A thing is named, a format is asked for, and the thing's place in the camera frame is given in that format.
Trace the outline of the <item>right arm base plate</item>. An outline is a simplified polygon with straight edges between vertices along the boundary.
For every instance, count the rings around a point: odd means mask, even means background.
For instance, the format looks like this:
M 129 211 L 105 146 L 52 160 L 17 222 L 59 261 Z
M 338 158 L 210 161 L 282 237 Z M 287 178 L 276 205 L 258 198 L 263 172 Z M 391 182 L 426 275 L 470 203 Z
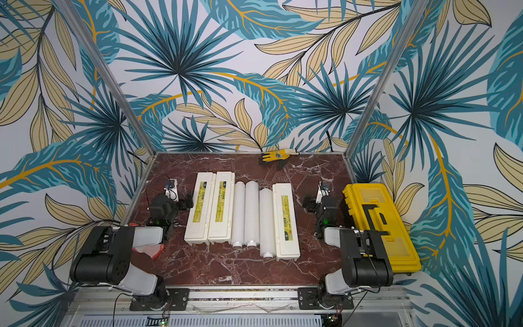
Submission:
M 319 287 L 298 288 L 300 310 L 353 309 L 354 302 L 349 295 L 333 295 Z

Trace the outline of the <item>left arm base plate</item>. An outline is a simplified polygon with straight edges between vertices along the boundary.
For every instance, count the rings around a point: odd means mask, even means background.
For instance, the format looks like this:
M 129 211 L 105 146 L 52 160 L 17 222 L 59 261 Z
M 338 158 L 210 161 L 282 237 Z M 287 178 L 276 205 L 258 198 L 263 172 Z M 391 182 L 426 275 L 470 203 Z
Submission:
M 130 311 L 184 311 L 189 300 L 189 288 L 167 288 L 148 296 L 134 296 Z

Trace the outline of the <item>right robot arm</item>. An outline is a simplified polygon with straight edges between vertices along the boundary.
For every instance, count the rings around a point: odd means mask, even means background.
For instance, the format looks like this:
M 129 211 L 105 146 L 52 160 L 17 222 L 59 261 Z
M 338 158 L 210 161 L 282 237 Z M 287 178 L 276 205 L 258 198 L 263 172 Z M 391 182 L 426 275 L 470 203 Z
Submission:
M 334 196 L 306 197 L 302 206 L 316 216 L 315 236 L 340 249 L 341 268 L 325 275 L 318 297 L 345 296 L 357 289 L 378 292 L 393 284 L 394 273 L 382 236 L 387 232 L 356 226 L 349 208 Z

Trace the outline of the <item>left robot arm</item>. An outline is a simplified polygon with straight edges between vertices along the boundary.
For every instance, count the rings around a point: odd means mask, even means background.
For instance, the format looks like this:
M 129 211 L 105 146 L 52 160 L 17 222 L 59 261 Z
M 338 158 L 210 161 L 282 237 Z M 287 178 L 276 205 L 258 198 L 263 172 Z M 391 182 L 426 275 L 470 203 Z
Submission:
M 164 233 L 173 226 L 181 211 L 193 207 L 193 198 L 177 201 L 165 194 L 157 196 L 150 208 L 149 226 L 96 227 L 88 235 L 74 259 L 69 278 L 90 286 L 112 286 L 133 296 L 167 297 L 165 282 L 131 263 L 136 249 L 163 249 Z

